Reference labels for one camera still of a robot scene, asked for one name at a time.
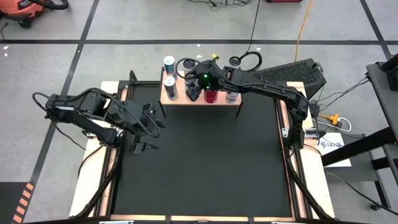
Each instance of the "white sticker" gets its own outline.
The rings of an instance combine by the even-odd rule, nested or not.
[[[56,106],[58,109],[60,110],[70,110],[70,111],[74,111],[75,109],[71,106]]]
[[[320,140],[319,140],[319,151],[322,155],[325,155],[329,152],[332,152],[340,147],[344,146],[343,138],[341,137],[340,133],[326,133]],[[350,167],[351,162],[349,159],[336,162],[334,164],[328,165],[326,167]]]

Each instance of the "concrete floor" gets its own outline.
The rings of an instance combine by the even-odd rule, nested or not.
[[[260,1],[254,39],[295,40],[309,0],[300,4]],[[43,111],[31,99],[33,92],[51,94],[64,89],[71,95],[77,94],[86,88],[98,87],[105,80],[125,80],[131,69],[140,80],[158,80],[166,55],[210,58],[215,52],[221,57],[220,64],[226,64],[230,56],[241,55],[247,50],[248,44],[242,44],[247,41],[238,40],[250,39],[257,6],[257,0],[253,0],[245,7],[223,7],[213,12],[205,4],[184,0],[69,2],[68,10],[47,11],[30,29],[22,29],[13,21],[0,21],[0,27],[9,23],[4,29],[8,42],[0,42],[0,99],[5,105],[0,112],[2,182],[29,181],[49,129],[50,123],[43,119]],[[369,6],[385,41],[377,38],[362,3]],[[86,23],[91,21],[88,19],[90,11],[94,13],[93,20]],[[391,44],[388,45],[390,54],[398,52],[396,11],[396,0],[314,1],[302,39],[334,42],[319,42],[319,45],[302,42],[298,58],[313,58],[322,64],[328,81],[323,96],[346,90],[364,77],[366,65],[385,61],[383,45]],[[85,27],[89,28],[88,33],[83,31]],[[148,44],[134,40],[179,41]],[[348,45],[346,40],[370,41]],[[294,60],[294,41],[262,43],[265,44],[253,44],[251,50],[260,48],[263,68]],[[249,67],[255,62],[244,63],[244,67]],[[73,77],[70,86],[65,82],[67,76]],[[387,126],[370,84],[338,100],[325,113],[338,113],[348,118],[355,134],[371,134]],[[60,128],[85,144],[86,139],[78,128],[62,124]],[[373,153],[375,157],[383,155],[380,150]],[[55,132],[26,222],[68,218],[82,157],[81,149]],[[381,173],[392,207],[398,210],[398,187],[391,171],[386,169]],[[333,178],[328,178],[328,184],[338,218],[366,223],[398,222],[398,218],[390,213],[370,210],[369,202],[345,184]],[[355,182],[353,185],[379,200],[372,182]]]

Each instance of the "wooden shelf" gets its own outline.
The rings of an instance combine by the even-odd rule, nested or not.
[[[166,89],[164,88],[164,79],[167,78],[166,72],[163,73],[163,81],[162,81],[162,91],[160,92],[160,102],[163,105],[192,105],[192,106],[239,106],[242,102],[241,94],[238,95],[238,99],[234,103],[228,103],[226,101],[226,92],[219,91],[217,100],[214,103],[207,103],[205,101],[205,93],[204,90],[201,91],[199,98],[193,102],[188,96],[185,94],[185,81],[184,79],[178,77],[175,84],[177,85],[177,99],[170,100],[167,96]]]

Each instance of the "orange plug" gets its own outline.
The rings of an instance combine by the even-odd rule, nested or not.
[[[322,115],[320,114],[319,116],[321,116],[322,118],[326,118],[329,121],[331,121],[332,125],[336,126],[337,122],[338,122],[338,114],[335,114],[333,116],[326,116],[326,115]]]

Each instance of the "vacuum cleaner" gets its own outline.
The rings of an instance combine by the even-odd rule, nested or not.
[[[40,16],[44,9],[64,10],[69,7],[68,0],[55,4],[51,0],[0,0],[0,19],[17,21],[23,28],[32,25],[32,18]]]

